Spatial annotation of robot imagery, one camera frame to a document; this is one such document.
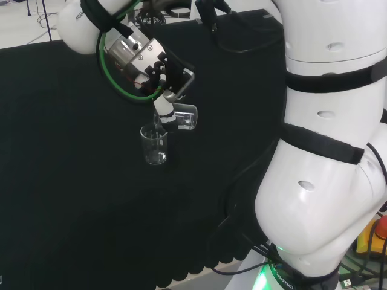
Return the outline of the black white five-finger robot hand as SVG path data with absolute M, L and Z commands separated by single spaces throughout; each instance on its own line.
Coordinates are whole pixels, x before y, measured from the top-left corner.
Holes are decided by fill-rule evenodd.
M 174 97 L 175 94 L 173 92 L 163 91 L 153 102 L 156 128 L 163 128 L 166 132 L 175 132 L 178 129 L 173 106 Z

